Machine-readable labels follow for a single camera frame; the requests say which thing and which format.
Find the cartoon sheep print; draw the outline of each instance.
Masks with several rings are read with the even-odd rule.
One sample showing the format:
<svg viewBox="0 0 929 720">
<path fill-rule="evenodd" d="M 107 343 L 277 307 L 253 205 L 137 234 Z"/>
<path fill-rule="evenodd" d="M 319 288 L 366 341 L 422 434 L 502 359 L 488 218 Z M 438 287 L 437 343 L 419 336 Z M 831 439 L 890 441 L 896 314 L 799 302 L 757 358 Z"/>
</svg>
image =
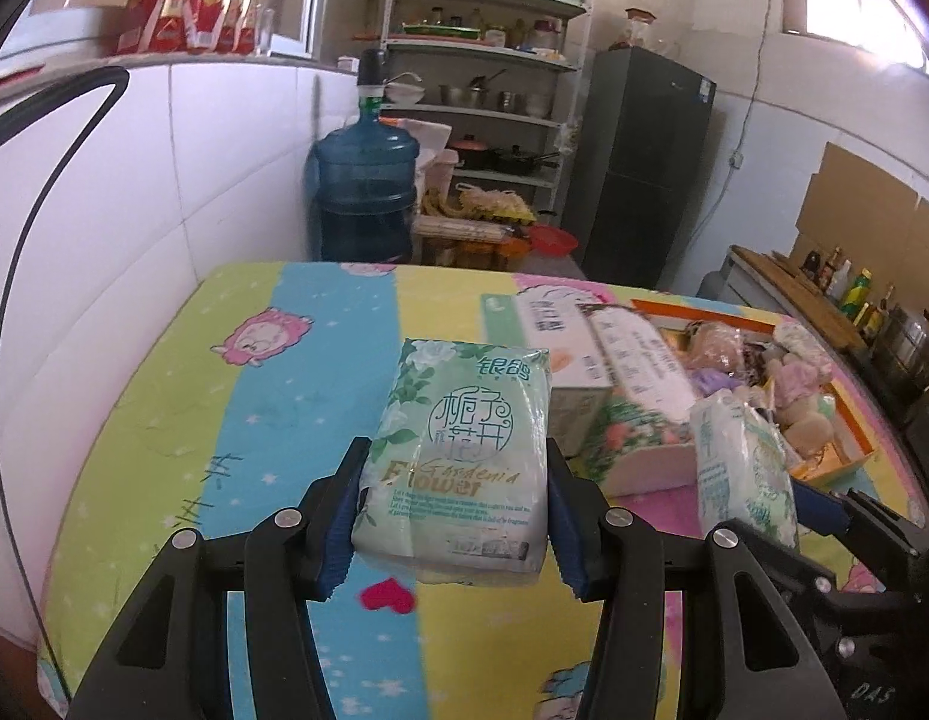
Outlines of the cartoon sheep print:
<svg viewBox="0 0 929 720">
<path fill-rule="evenodd" d="M 259 367 L 268 357 L 280 354 L 301 340 L 314 324 L 310 317 L 298 317 L 269 308 L 245 322 L 221 346 L 212 346 L 228 365 Z"/>
</svg>

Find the table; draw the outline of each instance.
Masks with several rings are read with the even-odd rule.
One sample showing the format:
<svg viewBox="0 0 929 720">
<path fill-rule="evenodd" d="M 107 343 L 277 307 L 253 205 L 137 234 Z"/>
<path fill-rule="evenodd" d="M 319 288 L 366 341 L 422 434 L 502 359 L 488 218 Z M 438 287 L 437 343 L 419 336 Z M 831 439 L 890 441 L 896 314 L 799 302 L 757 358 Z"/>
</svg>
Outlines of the table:
<svg viewBox="0 0 929 720">
<path fill-rule="evenodd" d="M 481 295 L 555 283 L 597 301 L 640 298 L 774 322 L 739 306 L 530 274 L 332 263 L 212 274 L 122 394 L 62 523 L 45 605 L 72 687 L 170 533 L 188 523 L 206 536 L 247 530 L 330 473 L 351 437 L 373 434 L 403 338 L 482 341 Z M 249 353 L 235 338 L 261 317 L 283 322 L 285 336 Z M 841 375 L 837 386 L 880 447 L 840 488 L 921 519 L 923 499 L 880 415 L 853 380 Z M 700 536 L 694 488 L 620 503 L 659 529 Z M 833 539 L 802 533 L 802 548 L 842 586 L 875 584 Z M 368 589 L 389 593 L 389 603 L 370 610 Z M 245 720 L 253 710 L 240 595 L 229 608 L 235 717 Z M 539 583 L 521 589 L 423 586 L 355 562 L 332 600 L 309 613 L 338 716 L 549 720 L 573 715 L 600 606 L 576 603 L 549 557 Z M 667 598 L 667 629 L 664 717 L 677 704 L 677 594 Z M 39 676 L 59 699 L 44 660 Z"/>
</svg>

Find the tissue box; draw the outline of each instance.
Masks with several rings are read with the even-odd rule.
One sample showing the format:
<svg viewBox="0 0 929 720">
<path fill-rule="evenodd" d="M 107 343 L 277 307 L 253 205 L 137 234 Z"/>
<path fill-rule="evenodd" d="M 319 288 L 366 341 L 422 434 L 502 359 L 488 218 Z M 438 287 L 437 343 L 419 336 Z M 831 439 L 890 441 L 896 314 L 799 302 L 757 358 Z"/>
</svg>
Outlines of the tissue box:
<svg viewBox="0 0 929 720">
<path fill-rule="evenodd" d="M 674 352 L 640 314 L 614 305 L 582 306 L 614 379 L 614 391 L 581 450 L 576 470 L 605 495 L 693 485 L 690 427 L 696 402 Z"/>
<path fill-rule="evenodd" d="M 548 435 L 565 457 L 578 454 L 612 386 L 578 303 L 547 286 L 531 287 L 518 295 L 482 295 L 482 315 L 487 343 L 551 353 Z"/>
</svg>

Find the window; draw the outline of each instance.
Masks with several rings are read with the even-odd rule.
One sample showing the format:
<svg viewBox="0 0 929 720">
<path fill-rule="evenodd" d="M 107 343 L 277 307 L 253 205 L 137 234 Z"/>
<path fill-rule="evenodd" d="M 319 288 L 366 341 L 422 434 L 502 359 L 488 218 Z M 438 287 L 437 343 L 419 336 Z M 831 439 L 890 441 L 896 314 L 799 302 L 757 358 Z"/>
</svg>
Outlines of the window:
<svg viewBox="0 0 929 720">
<path fill-rule="evenodd" d="M 926 47 L 894 0 L 784 0 L 784 30 L 857 46 L 929 76 Z"/>
</svg>

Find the gray refrigerator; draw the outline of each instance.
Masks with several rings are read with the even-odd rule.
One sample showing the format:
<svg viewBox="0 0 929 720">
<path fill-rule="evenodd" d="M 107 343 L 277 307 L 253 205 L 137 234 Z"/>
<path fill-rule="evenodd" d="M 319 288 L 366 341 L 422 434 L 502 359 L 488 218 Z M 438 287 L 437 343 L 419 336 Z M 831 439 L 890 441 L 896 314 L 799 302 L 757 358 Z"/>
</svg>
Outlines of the gray refrigerator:
<svg viewBox="0 0 929 720">
<path fill-rule="evenodd" d="M 644 49 L 597 55 L 561 226 L 593 281 L 653 289 L 696 178 L 715 84 Z"/>
</svg>

